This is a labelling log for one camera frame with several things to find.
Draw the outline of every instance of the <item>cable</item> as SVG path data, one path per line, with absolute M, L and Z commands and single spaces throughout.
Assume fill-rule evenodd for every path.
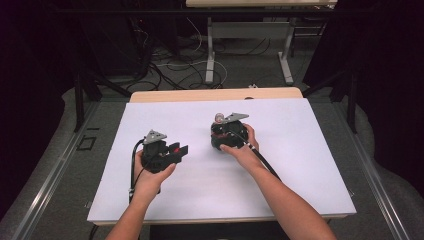
M 155 47 L 152 57 L 154 57 L 152 58 L 152 61 L 162 61 L 165 59 L 170 59 L 173 56 L 169 53 L 168 50 L 161 47 Z
M 187 20 L 191 23 L 193 28 L 197 31 L 197 39 L 199 40 L 199 46 L 197 46 L 197 48 L 193 50 L 193 52 L 196 52 L 202 46 L 202 34 L 200 34 L 199 29 L 197 29 L 197 27 L 189 18 L 187 18 Z
M 247 146 L 249 146 L 250 150 L 252 150 L 252 152 L 259 158 L 259 160 L 261 160 L 261 162 L 265 165 L 265 167 L 268 169 L 268 171 L 271 172 L 272 175 L 274 175 L 276 178 L 278 178 L 278 180 L 281 181 L 280 177 L 275 172 L 275 170 L 272 168 L 271 164 L 269 164 L 268 161 L 262 156 L 262 154 L 259 153 L 259 151 L 255 148 L 255 146 L 253 146 L 249 141 L 244 139 L 242 136 L 240 136 L 236 132 L 231 131 L 231 130 L 230 130 L 230 132 L 232 134 L 234 134 L 236 137 L 240 138 Z
M 133 191 L 132 193 L 134 193 L 134 187 L 135 187 L 135 182 L 134 182 L 134 166 L 135 166 L 135 154 L 137 153 L 137 148 L 140 144 L 142 144 L 144 141 L 144 139 L 138 141 L 133 149 L 133 153 L 131 156 L 131 189 L 130 191 Z
M 195 58 L 195 60 L 203 59 L 202 57 L 205 56 L 205 54 L 207 53 L 207 51 L 206 51 L 207 45 L 203 41 L 201 43 L 199 43 L 199 39 L 195 35 L 193 35 L 191 37 L 180 37 L 180 40 L 181 40 L 181 41 L 179 41 L 180 49 L 181 50 L 184 50 L 184 49 L 190 50 L 189 52 L 187 52 L 187 54 L 189 54 L 189 56 L 193 57 L 194 53 L 200 53 L 200 55 L 197 56 Z M 186 56 L 184 51 L 181 51 L 180 55 Z
M 213 71 L 218 77 L 219 77 L 219 80 L 218 80 L 218 82 L 219 82 L 219 85 L 221 84 L 221 79 L 222 79 L 222 77 L 221 77 L 221 75 L 217 72 L 217 71 L 215 71 L 215 70 L 196 70 L 197 72 L 194 72 L 194 73 L 191 73 L 191 74 L 189 74 L 188 76 L 186 76 L 186 77 L 184 77 L 183 79 L 181 79 L 179 82 L 178 82 L 178 84 L 181 84 L 183 81 L 186 81 L 189 77 L 191 77 L 191 76 L 193 76 L 194 74 L 196 74 L 196 73 L 200 73 L 200 72 L 207 72 L 207 71 Z M 212 87 L 210 86 L 210 84 L 206 84 L 206 83 L 203 83 L 203 78 L 201 78 L 201 82 L 194 82 L 194 83 L 191 83 L 188 87 L 190 88 L 190 89 L 198 89 L 198 88 L 200 88 L 201 86 L 205 86 L 206 88 L 210 88 L 210 89 L 213 89 L 214 88 L 214 86 L 215 85 L 213 85 Z
M 262 43 L 266 40 L 266 38 L 262 39 L 262 41 L 256 46 L 254 47 L 252 50 L 250 50 L 247 53 L 224 53 L 224 52 L 217 52 L 218 55 L 223 55 L 223 56 L 246 56 L 246 55 L 261 55 L 263 53 L 265 53 L 270 45 L 271 45 L 271 39 L 268 39 L 268 45 L 266 46 L 266 48 L 264 50 L 262 50 L 262 52 L 259 53 L 252 53 L 253 51 L 255 51 L 256 49 L 258 49 L 258 47 L 260 45 L 262 45 Z
M 155 65 L 155 66 L 157 66 L 157 67 L 163 67 L 163 66 L 167 66 L 167 65 L 170 65 L 170 66 L 180 66 L 180 67 L 183 67 L 183 66 L 188 66 L 188 65 L 197 65 L 197 64 L 201 64 L 201 63 L 207 63 L 208 61 L 207 60 L 205 60 L 205 61 L 200 61 L 200 62 L 196 62 L 196 63 L 188 63 L 188 64 L 159 64 L 159 65 Z M 224 79 L 222 80 L 222 82 L 219 84 L 219 85 L 222 85 L 226 80 L 227 80 L 227 76 L 228 76 L 228 72 L 227 72 L 227 69 L 224 67 L 224 65 L 222 65 L 222 63 L 220 63 L 220 62 L 217 62 L 217 61 L 213 61 L 214 63 L 217 63 L 217 64 L 219 64 L 221 67 L 222 67 L 222 69 L 224 69 L 224 71 L 225 71 L 225 76 L 224 76 Z
M 140 178 L 140 175 L 141 175 L 141 173 L 144 171 L 144 168 L 142 168 L 141 170 L 140 170 L 140 172 L 138 173 L 138 175 L 137 175 L 137 178 L 135 179 L 135 182 L 134 182 L 134 187 L 135 187 L 135 185 L 137 184 L 137 181 L 138 181 L 138 179 Z
M 160 81 L 161 81 L 161 79 L 159 79 L 159 83 L 158 83 L 158 84 L 153 83 L 153 82 L 149 82 L 149 81 L 138 81 L 138 82 L 135 82 L 135 83 L 133 83 L 133 84 L 128 85 L 128 86 L 125 88 L 125 90 L 129 91 L 129 89 L 130 89 L 131 87 L 133 87 L 134 85 L 136 85 L 136 84 L 143 84 L 143 83 L 146 83 L 146 84 L 150 84 L 150 85 L 153 85 L 153 86 L 154 86 L 152 89 L 148 89 L 148 90 L 146 90 L 146 91 L 159 91 L 159 84 L 160 84 Z
M 85 1 L 81 1 L 82 5 L 84 6 L 85 9 L 89 10 L 90 8 L 88 7 L 88 5 L 86 4 Z M 127 53 L 125 53 L 124 51 L 122 51 L 121 47 L 118 46 L 116 44 L 115 41 L 112 40 L 112 38 L 110 37 L 109 33 L 107 33 L 107 31 L 103 28 L 103 24 L 99 21 L 99 20 L 93 20 L 95 22 L 95 24 L 99 27 L 99 30 L 104 34 L 104 36 L 108 39 L 108 41 L 110 42 L 110 44 L 112 44 L 112 46 L 122 55 L 124 56 L 126 59 L 130 60 L 133 63 L 136 63 L 138 65 L 142 65 L 138 59 L 134 59 L 133 57 L 129 56 Z
M 99 226 L 94 224 L 93 227 L 91 228 L 90 236 L 88 237 L 88 240 L 94 239 L 94 235 L 96 234 L 97 229 L 99 229 Z
M 183 87 L 181 87 L 180 85 L 178 85 L 177 83 L 175 83 L 174 81 L 172 81 L 169 77 L 165 76 L 162 71 L 158 68 L 158 66 L 156 66 L 156 64 L 154 63 L 150 63 L 150 67 L 156 71 L 157 74 L 159 74 L 159 76 L 162 77 L 163 80 L 165 80 L 165 82 L 167 82 L 169 85 L 171 85 L 172 87 L 174 87 L 175 90 L 187 90 Z
M 306 39 L 305 40 L 305 45 L 308 47 L 308 48 L 312 48 L 312 49 L 316 49 L 316 46 L 317 46 L 317 44 L 313 44 L 312 43 L 312 41 L 311 41 L 311 38 L 310 37 L 306 37 L 306 38 L 304 38 L 304 39 Z M 305 66 L 305 64 L 306 64 L 306 61 L 307 61 L 307 57 L 306 57 L 306 50 L 303 50 L 302 51 L 302 53 L 303 53 L 303 59 L 302 59 L 302 64 L 300 65 L 300 67 L 296 70 L 296 73 L 295 74 L 292 74 L 291 76 L 287 76 L 287 77 L 285 77 L 285 78 L 289 78 L 289 77 L 292 77 L 292 78 L 297 78 L 298 77 L 298 75 L 302 72 L 302 70 L 303 70 L 303 68 L 304 68 L 304 66 Z
M 179 59 L 170 59 L 164 66 L 166 66 L 171 71 L 184 71 L 189 68 L 194 68 L 193 65 L 190 64 L 190 62 L 193 62 L 193 59 L 189 56 L 181 56 Z M 181 69 L 173 69 L 171 67 L 184 67 Z
M 184 70 L 188 70 L 188 69 L 190 69 L 190 68 L 192 68 L 192 69 L 194 69 L 194 71 L 195 71 L 195 73 L 192 73 L 192 74 L 190 74 L 190 75 L 188 75 L 187 77 L 185 77 L 185 78 L 183 78 L 181 81 L 179 81 L 177 84 L 178 85 L 180 85 L 181 84 L 181 82 L 183 82 L 184 80 L 186 80 L 188 77 L 190 77 L 190 76 L 192 76 L 193 74 L 198 74 L 199 75 L 199 77 L 200 77 L 200 81 L 201 82 L 203 82 L 203 76 L 202 76 L 202 74 L 200 73 L 200 71 L 199 70 L 197 70 L 197 68 L 195 68 L 192 64 L 190 64 L 188 61 L 183 61 L 183 62 L 185 62 L 186 63 L 186 65 L 181 65 L 181 66 L 188 66 L 187 68 L 183 68 L 183 69 L 173 69 L 173 68 L 171 68 L 172 66 L 179 66 L 179 65 L 175 65 L 175 64 L 171 64 L 170 63 L 170 61 L 168 61 L 168 63 L 165 65 L 169 70 L 171 70 L 171 71 L 184 71 Z

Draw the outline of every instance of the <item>dark background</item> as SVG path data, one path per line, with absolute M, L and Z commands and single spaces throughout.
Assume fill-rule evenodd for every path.
M 58 6 L 72 7 L 63 2 Z M 368 8 L 375 2 L 340 0 L 337 8 Z M 358 65 L 358 104 L 374 130 L 374 157 L 424 195 L 424 8 L 418 0 L 395 5 L 381 18 L 330 19 L 304 81 L 314 86 L 343 69 L 355 59 L 358 46 L 369 41 Z M 376 19 L 384 21 L 375 25 Z M 1 216 L 48 146 L 63 113 L 61 95 L 73 87 L 75 71 L 81 66 L 99 73 L 104 69 L 79 22 L 61 21 L 73 37 L 72 46 L 61 40 L 56 22 L 39 1 L 1 2 Z M 375 32 L 372 39 L 369 32 Z

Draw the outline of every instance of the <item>forearm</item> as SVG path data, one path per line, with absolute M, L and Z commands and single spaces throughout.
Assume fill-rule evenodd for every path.
M 291 239 L 335 239 L 323 218 L 267 169 L 248 170 L 281 227 Z
M 148 205 L 136 205 L 132 202 L 122 214 L 118 223 L 107 236 L 112 239 L 138 239 Z

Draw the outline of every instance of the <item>desk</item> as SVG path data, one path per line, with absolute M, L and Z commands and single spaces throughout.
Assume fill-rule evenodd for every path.
M 107 225 L 119 219 L 128 206 L 132 148 L 150 129 L 167 134 L 168 144 L 189 145 L 189 153 L 163 183 L 146 214 L 147 224 L 274 220 L 250 175 L 210 144 L 215 114 L 231 111 L 250 115 L 243 122 L 256 129 L 261 153 L 323 217 L 355 214 L 309 102 L 301 97 L 297 88 L 134 93 L 87 220 Z
M 231 8 L 231 7 L 295 7 L 335 5 L 337 0 L 187 0 L 188 7 L 197 8 Z M 296 19 L 289 22 L 212 22 L 208 18 L 208 61 L 206 66 L 206 83 L 213 82 L 215 52 L 214 38 L 275 38 L 285 39 L 284 49 L 278 53 L 285 83 L 293 85 L 293 77 L 287 63 L 287 55 L 296 25 Z

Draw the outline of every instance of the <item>black handheld controller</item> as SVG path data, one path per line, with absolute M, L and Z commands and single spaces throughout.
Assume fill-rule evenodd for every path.
M 166 142 L 162 140 L 166 137 L 153 130 L 144 137 L 141 165 L 151 173 L 163 171 L 172 163 L 180 163 L 182 157 L 188 153 L 188 146 L 180 147 L 178 142 L 166 146 Z
M 232 113 L 224 118 L 222 113 L 215 115 L 215 122 L 211 125 L 212 146 L 221 150 L 219 146 L 225 144 L 230 147 L 241 148 L 244 145 L 243 139 L 248 139 L 246 127 L 239 120 L 247 118 L 249 115 Z

